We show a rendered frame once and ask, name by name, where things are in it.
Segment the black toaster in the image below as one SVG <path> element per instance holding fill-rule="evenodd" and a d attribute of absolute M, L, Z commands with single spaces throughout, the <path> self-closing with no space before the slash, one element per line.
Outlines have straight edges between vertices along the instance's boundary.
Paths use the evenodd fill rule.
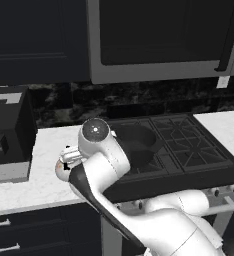
<path fill-rule="evenodd" d="M 37 124 L 27 87 L 0 87 L 0 183 L 29 180 Z"/>

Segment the grey microwave oven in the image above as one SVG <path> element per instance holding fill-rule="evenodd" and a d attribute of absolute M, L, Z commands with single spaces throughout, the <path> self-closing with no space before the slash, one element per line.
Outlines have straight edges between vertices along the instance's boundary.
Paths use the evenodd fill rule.
<path fill-rule="evenodd" d="M 91 81 L 228 76 L 216 72 L 234 0 L 86 0 Z"/>

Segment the dark drawer front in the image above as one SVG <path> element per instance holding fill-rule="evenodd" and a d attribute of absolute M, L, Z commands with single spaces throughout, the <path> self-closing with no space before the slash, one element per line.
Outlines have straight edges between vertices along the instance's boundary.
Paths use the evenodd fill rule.
<path fill-rule="evenodd" d="M 20 250 L 0 253 L 0 256 L 102 256 L 100 243 L 72 242 L 63 230 L 49 232 L 10 232 L 0 234 L 0 247 L 15 246 Z"/>
<path fill-rule="evenodd" d="M 80 225 L 79 231 L 91 232 L 93 237 L 99 236 L 101 229 L 98 213 L 85 203 L 0 216 L 0 222 L 6 219 L 11 221 L 11 225 L 0 227 L 0 234 L 16 231 L 19 228 L 27 230 L 28 228 L 54 223 L 64 223 L 70 226 Z"/>

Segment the black pan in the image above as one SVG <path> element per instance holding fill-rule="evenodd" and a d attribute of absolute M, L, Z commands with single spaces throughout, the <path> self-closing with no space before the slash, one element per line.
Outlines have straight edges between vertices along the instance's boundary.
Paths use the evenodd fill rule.
<path fill-rule="evenodd" d="M 118 125 L 113 131 L 132 168 L 149 164 L 164 142 L 149 128 L 141 125 Z"/>

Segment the dark wall cupboard door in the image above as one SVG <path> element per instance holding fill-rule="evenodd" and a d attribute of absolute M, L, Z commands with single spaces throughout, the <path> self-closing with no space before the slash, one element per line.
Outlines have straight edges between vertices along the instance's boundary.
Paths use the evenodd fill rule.
<path fill-rule="evenodd" d="M 0 85 L 89 79 L 86 0 L 0 0 Z"/>

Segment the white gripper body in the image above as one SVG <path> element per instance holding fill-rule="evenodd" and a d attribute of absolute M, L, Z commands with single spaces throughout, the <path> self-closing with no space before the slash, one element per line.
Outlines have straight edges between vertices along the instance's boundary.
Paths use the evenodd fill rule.
<path fill-rule="evenodd" d="M 75 163 L 77 161 L 83 161 L 84 157 L 80 153 L 77 146 L 67 146 L 64 150 L 61 151 L 59 160 L 62 163 Z"/>

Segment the white wall socket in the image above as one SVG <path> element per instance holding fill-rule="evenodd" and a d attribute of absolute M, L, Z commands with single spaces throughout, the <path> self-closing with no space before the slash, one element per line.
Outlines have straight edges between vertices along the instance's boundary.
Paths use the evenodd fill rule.
<path fill-rule="evenodd" d="M 229 76 L 220 76 L 217 82 L 217 89 L 225 89 L 228 87 Z"/>

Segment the black hob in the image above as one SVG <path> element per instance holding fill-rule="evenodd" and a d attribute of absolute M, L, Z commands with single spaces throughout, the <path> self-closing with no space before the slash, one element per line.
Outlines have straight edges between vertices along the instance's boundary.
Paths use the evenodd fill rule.
<path fill-rule="evenodd" d="M 178 114 L 109 122 L 112 129 L 132 124 L 149 128 L 164 145 L 148 165 L 131 169 L 104 192 L 111 201 L 234 184 L 234 156 L 194 116 Z"/>

